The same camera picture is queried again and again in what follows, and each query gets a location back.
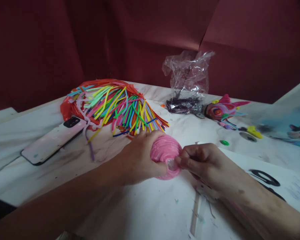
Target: phone case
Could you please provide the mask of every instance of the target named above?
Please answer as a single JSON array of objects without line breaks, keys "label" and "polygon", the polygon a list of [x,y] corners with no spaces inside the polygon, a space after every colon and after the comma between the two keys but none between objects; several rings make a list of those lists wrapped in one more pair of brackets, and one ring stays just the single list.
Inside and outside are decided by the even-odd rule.
[{"label": "phone case", "polygon": [[85,120],[72,117],[27,146],[21,151],[21,155],[33,165],[41,165],[83,130],[86,124]]}]

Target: phone camera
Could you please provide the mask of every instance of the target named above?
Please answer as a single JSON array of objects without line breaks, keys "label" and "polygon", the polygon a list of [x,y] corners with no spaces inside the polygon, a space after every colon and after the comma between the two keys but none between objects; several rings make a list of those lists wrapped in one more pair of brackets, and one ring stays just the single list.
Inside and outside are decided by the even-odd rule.
[{"label": "phone camera", "polygon": [[75,126],[78,122],[80,121],[79,118],[77,117],[72,117],[69,120],[65,121],[63,123],[63,125],[67,128],[72,128],[73,126]]}]

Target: phone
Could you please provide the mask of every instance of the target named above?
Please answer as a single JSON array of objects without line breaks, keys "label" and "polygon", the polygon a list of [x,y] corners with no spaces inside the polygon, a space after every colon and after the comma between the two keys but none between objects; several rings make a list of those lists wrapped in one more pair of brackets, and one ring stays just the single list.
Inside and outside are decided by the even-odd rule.
[{"label": "phone", "polygon": [[21,155],[31,164],[38,166],[52,157],[63,145],[74,139],[84,128],[87,122],[78,117],[55,127],[34,143],[21,151]]}]

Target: wall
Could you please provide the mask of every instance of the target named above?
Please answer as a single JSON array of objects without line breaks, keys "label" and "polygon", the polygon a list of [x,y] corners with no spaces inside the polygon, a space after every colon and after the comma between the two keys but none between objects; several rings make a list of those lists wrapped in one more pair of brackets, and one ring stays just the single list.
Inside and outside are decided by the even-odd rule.
[{"label": "wall", "polygon": [[169,87],[162,63],[184,49],[216,52],[211,94],[273,103],[300,83],[300,1],[1,1],[0,109],[95,78]]},{"label": "wall", "polygon": [[0,1],[0,109],[24,111],[83,80],[62,0]]}]

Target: clear plastic bag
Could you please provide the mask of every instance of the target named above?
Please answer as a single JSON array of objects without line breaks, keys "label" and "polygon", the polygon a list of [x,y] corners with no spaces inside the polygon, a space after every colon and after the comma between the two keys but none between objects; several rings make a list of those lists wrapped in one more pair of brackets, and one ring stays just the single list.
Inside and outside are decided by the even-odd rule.
[{"label": "clear plastic bag", "polygon": [[201,112],[209,90],[208,66],[214,52],[183,51],[180,55],[166,57],[162,71],[167,76],[172,70],[171,99],[166,101],[168,111],[178,114]]}]

